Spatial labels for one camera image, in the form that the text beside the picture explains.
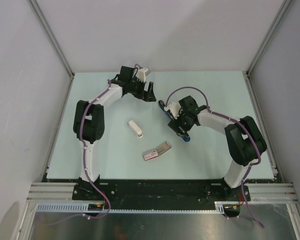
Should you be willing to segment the red white staple box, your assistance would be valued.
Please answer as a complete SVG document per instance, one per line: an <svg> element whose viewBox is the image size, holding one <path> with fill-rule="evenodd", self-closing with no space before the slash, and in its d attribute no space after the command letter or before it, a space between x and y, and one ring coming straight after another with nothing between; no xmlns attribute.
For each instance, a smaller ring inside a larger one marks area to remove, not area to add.
<svg viewBox="0 0 300 240"><path fill-rule="evenodd" d="M151 151L145 152L142 156L145 161L149 161L149 160L157 158L159 156L159 154L156 149L153 149Z"/></svg>

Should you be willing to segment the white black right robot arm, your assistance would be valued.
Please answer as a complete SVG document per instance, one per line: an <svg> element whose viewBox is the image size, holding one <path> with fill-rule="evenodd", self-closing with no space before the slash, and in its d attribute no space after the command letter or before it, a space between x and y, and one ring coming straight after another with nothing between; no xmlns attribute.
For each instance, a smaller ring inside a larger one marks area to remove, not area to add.
<svg viewBox="0 0 300 240"><path fill-rule="evenodd" d="M267 150L255 120L251 116L238 119L225 116L212 111L208 104L199 106L190 95L169 105L161 101L160 108L170 119L168 126L185 142L190 141L188 132L194 125L225 135L232 161L221 179L218 194L227 201L237 197L252 166L261 162L261 155Z"/></svg>

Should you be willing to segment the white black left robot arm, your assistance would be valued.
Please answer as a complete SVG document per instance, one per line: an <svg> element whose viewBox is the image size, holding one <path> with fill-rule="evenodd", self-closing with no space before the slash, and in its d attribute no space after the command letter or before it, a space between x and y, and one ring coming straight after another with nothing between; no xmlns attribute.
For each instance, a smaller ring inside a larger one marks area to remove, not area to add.
<svg viewBox="0 0 300 240"><path fill-rule="evenodd" d="M100 196L101 188L96 184L100 177L98 160L93 157L94 148L105 132L105 111L115 101L126 94L144 102L156 102L154 83L146 86L146 77L150 69L136 64L134 67L122 66L120 72L107 81L106 89L90 101L79 100L76 104L73 132L80 141L82 164L80 177L77 180L77 193L90 200Z"/></svg>

